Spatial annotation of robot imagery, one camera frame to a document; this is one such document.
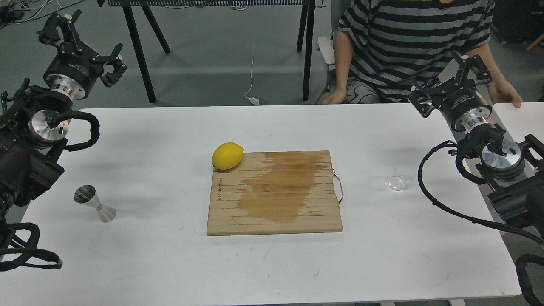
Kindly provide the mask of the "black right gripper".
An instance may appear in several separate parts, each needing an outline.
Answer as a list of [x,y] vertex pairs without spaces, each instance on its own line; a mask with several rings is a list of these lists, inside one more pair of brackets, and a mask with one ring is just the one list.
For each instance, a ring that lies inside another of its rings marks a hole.
[[[451,55],[459,64],[453,81],[439,85],[440,79],[432,78],[420,84],[416,78],[411,78],[413,86],[408,101],[423,118],[438,109],[452,130],[470,131],[474,126],[486,123],[492,112],[492,106],[476,89],[478,85],[491,83],[491,72],[480,55],[470,57],[457,52]],[[468,77],[472,70],[475,70],[476,80]]]

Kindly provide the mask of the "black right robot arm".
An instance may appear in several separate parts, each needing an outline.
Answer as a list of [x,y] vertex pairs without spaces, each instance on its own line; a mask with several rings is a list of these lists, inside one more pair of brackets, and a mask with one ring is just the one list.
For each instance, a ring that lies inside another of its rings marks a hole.
[[[491,82],[491,72],[480,56],[461,56],[453,52],[459,64],[455,77],[445,82],[414,81],[408,101],[427,118],[439,110],[449,127],[464,132],[464,139],[445,141],[432,148],[419,165],[416,178],[421,191],[433,205],[455,215],[543,245],[543,143],[532,134],[522,142],[505,137],[506,130],[491,124],[492,106],[477,90],[477,85]],[[478,219],[459,213],[435,198],[424,186],[424,163],[439,149],[449,148],[457,171],[469,181],[489,186],[493,208],[502,222]]]

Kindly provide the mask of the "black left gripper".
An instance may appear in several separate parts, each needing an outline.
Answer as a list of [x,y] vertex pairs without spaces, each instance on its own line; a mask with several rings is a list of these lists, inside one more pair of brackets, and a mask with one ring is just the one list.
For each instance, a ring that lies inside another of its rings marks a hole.
[[[37,32],[40,43],[57,49],[56,56],[43,74],[43,80],[50,88],[59,85],[60,81],[68,82],[72,89],[71,99],[86,99],[99,77],[104,86],[111,88],[127,69],[120,55],[122,43],[118,43],[109,56],[85,56],[83,41],[75,29],[81,14],[81,10],[76,10],[72,15],[55,12],[49,16],[43,29]],[[112,66],[114,70],[104,72],[103,65]]]

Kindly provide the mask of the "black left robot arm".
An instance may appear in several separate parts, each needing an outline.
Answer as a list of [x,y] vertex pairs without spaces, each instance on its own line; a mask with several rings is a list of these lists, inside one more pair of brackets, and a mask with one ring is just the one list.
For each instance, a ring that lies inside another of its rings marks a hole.
[[98,119],[73,110],[73,102],[86,99],[97,81],[106,87],[115,85],[127,68],[121,61],[121,43],[110,55],[101,56],[80,39],[75,23],[81,13],[54,13],[38,31],[39,42],[57,49],[43,74],[46,86],[30,85],[25,78],[13,96],[1,94],[1,255],[15,255],[1,262],[2,271],[62,267],[58,255],[38,247],[37,225],[8,223],[6,214],[13,206],[25,207],[60,178],[62,151],[80,151],[97,143]]

